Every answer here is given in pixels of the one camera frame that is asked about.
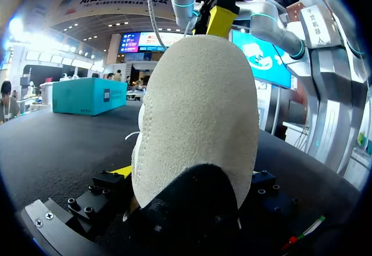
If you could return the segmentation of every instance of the banner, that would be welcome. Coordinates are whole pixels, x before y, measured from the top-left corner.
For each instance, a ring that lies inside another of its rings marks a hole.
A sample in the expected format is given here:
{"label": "banner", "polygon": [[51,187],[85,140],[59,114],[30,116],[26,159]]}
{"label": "banner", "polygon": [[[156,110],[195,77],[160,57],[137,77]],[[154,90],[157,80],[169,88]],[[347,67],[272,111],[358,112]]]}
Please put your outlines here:
{"label": "banner", "polygon": [[[157,10],[164,10],[172,13],[173,15],[173,9],[170,0],[152,0],[152,2],[155,12]],[[79,12],[83,12],[85,10],[89,10],[89,12],[91,12],[94,9],[102,8],[112,9],[112,12],[116,10],[116,13],[128,13],[127,11],[125,11],[126,9],[142,8],[145,12],[146,10],[148,10],[148,4],[147,0],[65,0],[59,7],[58,17],[72,15],[74,13],[79,14]]]}

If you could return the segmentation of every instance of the ceiling light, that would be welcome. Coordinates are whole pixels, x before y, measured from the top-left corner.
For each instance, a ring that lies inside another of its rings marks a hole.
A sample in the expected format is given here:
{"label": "ceiling light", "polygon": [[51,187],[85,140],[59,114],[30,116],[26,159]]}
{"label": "ceiling light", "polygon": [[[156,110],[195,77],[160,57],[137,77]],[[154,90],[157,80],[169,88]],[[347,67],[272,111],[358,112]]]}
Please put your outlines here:
{"label": "ceiling light", "polygon": [[23,32],[23,23],[22,23],[22,21],[20,19],[18,19],[18,18],[13,18],[9,22],[9,29],[10,29],[10,32],[14,36],[21,35],[22,32]]}

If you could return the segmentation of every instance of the white cable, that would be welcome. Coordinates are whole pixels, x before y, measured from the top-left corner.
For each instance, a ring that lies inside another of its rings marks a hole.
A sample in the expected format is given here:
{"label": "white cable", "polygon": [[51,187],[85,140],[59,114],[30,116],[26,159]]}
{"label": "white cable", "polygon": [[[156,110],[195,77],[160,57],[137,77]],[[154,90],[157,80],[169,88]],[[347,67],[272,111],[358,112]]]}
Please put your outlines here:
{"label": "white cable", "polygon": [[197,19],[197,17],[193,17],[191,18],[191,20],[187,23],[187,26],[186,26],[186,29],[185,29],[185,33],[184,33],[184,37],[186,37],[187,33],[188,33],[188,30],[190,29],[190,26],[192,24],[192,22]]}
{"label": "white cable", "polygon": [[152,0],[147,0],[147,3],[148,3],[148,6],[149,6],[149,15],[150,15],[150,21],[151,21],[151,25],[152,25],[153,31],[154,31],[154,33],[155,33],[155,35],[156,35],[156,37],[157,37],[160,45],[166,51],[167,50],[167,47],[163,43],[163,41],[162,41],[162,39],[160,37],[160,34],[159,34],[158,26],[156,25],[155,15],[154,15],[154,12],[153,12]]}
{"label": "white cable", "polygon": [[134,134],[140,134],[140,133],[141,133],[141,131],[132,132],[132,133],[130,133],[129,135],[126,136],[125,140],[128,140],[128,138],[130,136],[134,135]]}

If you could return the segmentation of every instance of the exhibition hall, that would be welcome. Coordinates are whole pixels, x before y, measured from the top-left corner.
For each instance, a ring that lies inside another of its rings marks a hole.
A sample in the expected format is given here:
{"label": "exhibition hall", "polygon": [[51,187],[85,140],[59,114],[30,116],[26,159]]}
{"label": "exhibition hall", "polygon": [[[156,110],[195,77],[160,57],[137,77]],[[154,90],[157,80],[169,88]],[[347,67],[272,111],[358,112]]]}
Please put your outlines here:
{"label": "exhibition hall", "polygon": [[9,251],[367,253],[363,0],[0,2]]}

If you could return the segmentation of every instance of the bolt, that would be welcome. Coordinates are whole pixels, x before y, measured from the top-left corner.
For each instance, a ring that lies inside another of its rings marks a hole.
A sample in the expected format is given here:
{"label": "bolt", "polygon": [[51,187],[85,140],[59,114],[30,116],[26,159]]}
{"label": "bolt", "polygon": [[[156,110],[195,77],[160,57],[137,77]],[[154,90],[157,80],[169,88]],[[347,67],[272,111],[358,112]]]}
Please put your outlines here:
{"label": "bolt", "polygon": [[110,190],[108,190],[108,189],[104,189],[104,190],[102,191],[102,194],[103,194],[105,197],[108,197],[108,196],[110,195]]}
{"label": "bolt", "polygon": [[95,193],[95,192],[96,192],[96,187],[95,187],[95,185],[89,185],[89,186],[88,186],[88,189],[89,189],[89,191],[92,192],[92,193]]}
{"label": "bolt", "polygon": [[84,212],[87,215],[87,217],[93,217],[95,214],[95,211],[92,207],[85,207]]}
{"label": "bolt", "polygon": [[69,206],[76,210],[76,211],[80,211],[80,206],[77,204],[76,200],[74,198],[69,198],[67,200],[67,203],[69,204]]}
{"label": "bolt", "polygon": [[36,220],[35,221],[35,226],[38,227],[38,228],[42,227],[42,221],[40,219]]}
{"label": "bolt", "polygon": [[280,214],[282,212],[282,209],[281,207],[276,207],[274,208],[274,211],[277,213],[277,214]]}
{"label": "bolt", "polygon": [[51,213],[51,212],[47,212],[47,213],[45,214],[45,218],[46,218],[47,220],[51,220],[51,219],[53,219],[53,217],[54,217],[54,215],[53,215],[53,213]]}
{"label": "bolt", "polygon": [[298,205],[300,203],[300,200],[297,198],[292,199],[292,205]]}

